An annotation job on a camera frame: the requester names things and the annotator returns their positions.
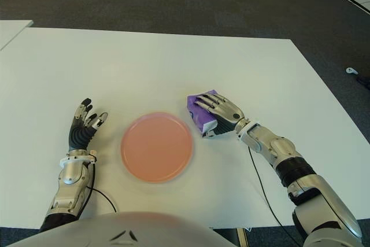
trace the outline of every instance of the robot finger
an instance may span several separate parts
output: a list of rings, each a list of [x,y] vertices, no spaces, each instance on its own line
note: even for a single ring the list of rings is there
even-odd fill
[[[107,118],[108,113],[104,112],[99,117],[95,117],[91,121],[89,121],[88,127],[92,127],[93,129],[98,130],[99,127],[106,121]]]
[[[217,102],[214,102],[211,99],[203,97],[201,95],[197,96],[197,99],[200,99],[202,102],[204,102],[205,104],[207,104],[207,105],[209,105],[210,107],[213,107],[213,108],[214,108],[215,104],[216,105],[218,104]]]
[[[91,121],[94,120],[98,115],[96,113],[92,114],[89,118],[85,121],[85,126],[89,127],[91,124]]]
[[[215,97],[219,98],[223,102],[228,102],[229,100],[226,97],[223,97],[222,95],[219,94],[213,94]]]
[[[204,97],[207,97],[209,99],[211,99],[213,102],[219,104],[220,103],[220,99],[218,99],[217,97],[215,97],[214,95],[212,94],[209,94],[209,93],[205,93],[203,94]]]
[[[89,105],[90,103],[91,103],[91,100],[89,98],[86,98],[85,100],[81,102],[79,107],[77,107],[75,115],[73,117],[72,126],[83,125],[83,122],[85,121],[85,117],[87,115],[86,106],[88,107],[90,106],[89,110],[93,108],[92,105]]]
[[[207,110],[210,113],[214,113],[214,109],[212,107],[209,107],[207,104],[204,104],[203,102],[200,101],[195,101],[194,103],[199,105],[204,110]]]

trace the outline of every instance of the cable on floor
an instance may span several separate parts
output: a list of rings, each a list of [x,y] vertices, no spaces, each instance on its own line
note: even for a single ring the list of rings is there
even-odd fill
[[[270,206],[270,203],[269,203],[269,201],[268,201],[268,199],[267,199],[267,196],[266,196],[266,193],[265,193],[265,189],[264,189],[264,186],[263,186],[263,184],[262,184],[262,180],[261,180],[261,177],[260,177],[260,174],[258,173],[258,170],[257,170],[257,167],[256,167],[256,165],[255,165],[255,163],[254,163],[254,159],[253,159],[253,156],[252,156],[252,152],[250,151],[250,148],[248,147],[248,151],[249,151],[249,155],[250,155],[250,158],[251,158],[251,160],[252,160],[252,163],[253,163],[253,166],[254,166],[254,169],[255,169],[255,171],[256,171],[256,173],[257,173],[257,176],[258,176],[258,180],[260,181],[260,185],[261,185],[261,188],[262,188],[262,192],[264,193],[264,196],[265,196],[265,199],[266,199],[266,202],[267,202],[267,205],[268,205],[268,207],[269,207],[269,209],[270,209],[270,211],[271,211],[271,213],[272,213],[272,215],[273,215],[273,217],[275,218],[275,220],[278,222],[278,224],[280,225],[280,227],[285,231],[285,233],[290,237],[290,239],[292,240],[292,241],[294,241],[294,243],[297,245],[297,246],[299,246],[299,247],[301,247],[301,245],[290,235],[290,233],[288,233],[288,231],[284,228],[284,226],[281,224],[281,222],[279,221],[279,219],[276,217],[276,215],[275,215],[275,213],[273,212],[273,210],[272,210],[272,208],[271,208],[271,206]]]

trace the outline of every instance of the robotic hand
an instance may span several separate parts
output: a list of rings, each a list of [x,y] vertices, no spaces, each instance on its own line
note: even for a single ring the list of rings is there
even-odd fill
[[[69,153],[60,161],[62,171],[59,174],[59,188],[55,195],[45,220],[40,228],[46,231],[78,220],[85,200],[85,188],[90,180],[88,165],[95,164],[95,151],[87,152],[87,146],[105,122],[108,114],[92,114],[86,119],[93,108],[91,100],[85,99],[77,108],[69,131]]]
[[[291,141],[246,119],[243,112],[222,95],[203,94],[195,103],[217,120],[216,128],[206,136],[235,130],[240,141],[270,163],[297,206],[293,221],[305,239],[304,246],[362,246],[361,229],[352,213]]]

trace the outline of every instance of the silver metal finger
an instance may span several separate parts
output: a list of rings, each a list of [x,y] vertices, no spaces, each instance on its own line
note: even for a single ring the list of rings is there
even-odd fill
[[[203,108],[203,109],[205,109],[207,111],[209,111],[209,109],[211,108],[207,104],[204,104],[203,102],[200,102],[200,101],[195,101],[194,103],[197,104],[197,105],[199,105],[201,108]]]
[[[92,119],[89,122],[89,126],[97,130],[106,121],[107,118],[108,113],[104,112],[99,117]]]
[[[228,102],[229,101],[226,97],[223,97],[222,95],[219,95],[219,94],[213,94],[213,95],[216,96],[217,98],[219,98],[220,100],[222,100],[223,102]]]
[[[209,93],[205,93],[203,94],[205,96],[207,96],[209,99],[211,99],[212,101],[214,101],[215,103],[219,104],[220,103],[220,99],[215,97],[214,95],[212,94],[209,94]]]
[[[85,106],[83,104],[80,104],[79,107],[77,107],[76,109],[75,119],[81,118],[84,112],[85,112]]]
[[[211,107],[214,107],[215,104],[218,104],[216,101],[212,101],[209,98],[203,97],[201,95],[197,96],[198,99],[201,99],[205,104],[208,104]]]
[[[85,126],[89,127],[91,125],[91,121],[94,120],[98,115],[96,113],[92,114],[89,118],[85,121]]]

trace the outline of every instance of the white tabletop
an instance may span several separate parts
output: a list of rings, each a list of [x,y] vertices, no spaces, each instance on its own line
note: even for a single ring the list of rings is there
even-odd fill
[[[0,20],[0,50],[33,23],[32,20]]]
[[[90,97],[94,110],[109,112],[91,144],[95,187],[119,211],[167,212],[214,228],[276,226],[246,147],[234,134],[202,139],[188,115],[187,95],[210,89],[291,139],[356,218],[370,217],[370,146],[290,40],[26,28],[0,53],[0,225],[41,225],[72,116]],[[163,184],[137,180],[120,157],[129,124],[155,111],[180,117],[194,138],[186,170]],[[254,157],[272,208],[292,224],[286,189]],[[83,217],[109,212],[93,193]]]

